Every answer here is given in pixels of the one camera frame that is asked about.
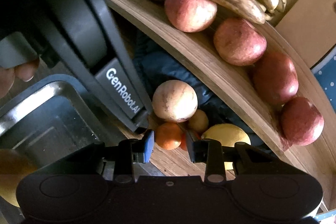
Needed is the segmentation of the person's left hand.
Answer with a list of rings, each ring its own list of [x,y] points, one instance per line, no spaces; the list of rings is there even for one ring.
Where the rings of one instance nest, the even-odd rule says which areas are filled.
[[[34,74],[38,69],[39,63],[40,59],[37,58],[33,61],[18,65],[13,68],[1,68],[0,98],[3,98],[9,92],[16,78],[21,79],[24,82],[29,82],[34,77]]]

